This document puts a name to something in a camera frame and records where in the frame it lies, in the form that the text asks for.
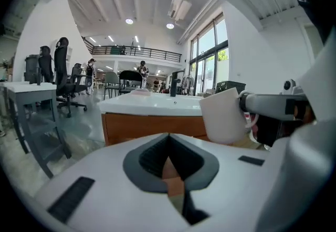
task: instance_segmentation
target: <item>balcony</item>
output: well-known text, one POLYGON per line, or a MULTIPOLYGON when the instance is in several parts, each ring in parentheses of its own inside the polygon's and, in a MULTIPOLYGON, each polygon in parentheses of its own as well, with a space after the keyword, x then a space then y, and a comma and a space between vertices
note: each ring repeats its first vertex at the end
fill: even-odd
POLYGON ((131 46, 94 46, 93 55, 121 55, 133 57, 145 57, 157 60, 167 60, 180 63, 181 54, 162 51, 153 48, 141 48, 131 46))

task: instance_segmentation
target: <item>black rubber pad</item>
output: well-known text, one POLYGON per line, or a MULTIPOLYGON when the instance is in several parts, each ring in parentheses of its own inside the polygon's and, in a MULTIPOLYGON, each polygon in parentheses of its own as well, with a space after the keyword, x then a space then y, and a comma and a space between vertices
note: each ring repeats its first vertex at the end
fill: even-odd
POLYGON ((49 208, 48 212, 62 223, 66 223, 95 181, 78 178, 49 208))
POLYGON ((262 166, 263 163, 265 162, 265 160, 255 159, 254 157, 245 156, 245 155, 242 155, 240 158, 238 158, 238 160, 241 160, 241 161, 244 161, 244 162, 247 162, 247 163, 250 163, 250 164, 254 164, 254 165, 257 165, 257 166, 262 166))

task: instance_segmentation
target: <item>floor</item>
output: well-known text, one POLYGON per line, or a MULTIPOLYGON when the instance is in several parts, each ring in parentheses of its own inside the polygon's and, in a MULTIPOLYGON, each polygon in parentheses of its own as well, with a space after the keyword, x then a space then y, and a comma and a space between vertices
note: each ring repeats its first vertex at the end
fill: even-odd
MULTIPOLYGON (((101 114, 97 106, 97 103, 103 100, 103 89, 95 89, 92 95, 81 94, 73 100, 86 104, 88 110, 84 112, 83 107, 71 107, 71 118, 66 117, 66 108, 58 110, 61 118, 60 127, 72 152, 72 157, 66 159, 63 155, 50 161, 48 167, 54 175, 61 173, 87 154, 105 145, 101 114)), ((50 111, 45 110, 39 113, 49 114, 50 111)), ((49 181, 49 178, 39 167, 34 156, 23 152, 14 129, 7 130, 6 133, 0 138, 2 167, 15 187, 34 196, 49 181)))

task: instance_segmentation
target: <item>air conditioner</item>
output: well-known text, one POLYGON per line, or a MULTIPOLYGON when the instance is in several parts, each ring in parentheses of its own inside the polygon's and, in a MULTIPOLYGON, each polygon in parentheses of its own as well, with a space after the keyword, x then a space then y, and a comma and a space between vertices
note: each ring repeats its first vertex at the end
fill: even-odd
POLYGON ((168 16, 175 21, 183 20, 191 7, 191 3, 185 0, 172 0, 168 16))

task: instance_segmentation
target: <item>chair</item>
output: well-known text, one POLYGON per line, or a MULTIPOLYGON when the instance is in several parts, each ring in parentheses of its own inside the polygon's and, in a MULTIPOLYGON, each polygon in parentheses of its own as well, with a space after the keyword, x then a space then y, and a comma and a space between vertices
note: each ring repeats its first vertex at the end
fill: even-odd
POLYGON ((104 100, 107 89, 109 91, 109 98, 111 98, 110 89, 112 90, 112 96, 113 96, 113 89, 114 89, 114 95, 117 96, 117 90, 119 90, 119 83, 120 83, 119 77, 115 72, 111 71, 105 74, 104 100))
POLYGON ((80 64, 77 63, 72 69, 72 74, 69 82, 67 81, 67 66, 66 66, 66 57, 68 51, 69 41, 67 38, 62 37, 57 42, 56 50, 55 50, 55 70, 56 70, 56 95, 63 96, 65 99, 57 99, 61 103, 57 106, 57 108, 67 107, 68 114, 67 117, 71 117, 71 109, 70 106, 80 106, 84 107, 84 111, 87 111, 87 107, 84 104, 79 104, 77 102, 70 101, 70 98, 75 96, 75 93, 79 93, 83 90, 86 90, 86 86, 81 86, 80 78, 86 77, 86 75, 81 74, 80 64))
POLYGON ((119 95, 130 93, 132 90, 135 89, 133 87, 125 88, 125 84, 123 84, 123 88, 121 88, 121 80, 136 81, 139 82, 140 88, 142 87, 142 76, 140 73, 132 70, 122 71, 119 75, 119 95))
POLYGON ((54 73, 51 67, 51 55, 50 48, 48 46, 40 47, 40 57, 38 58, 38 64, 41 69, 41 76, 46 83, 52 83, 54 80, 54 73))

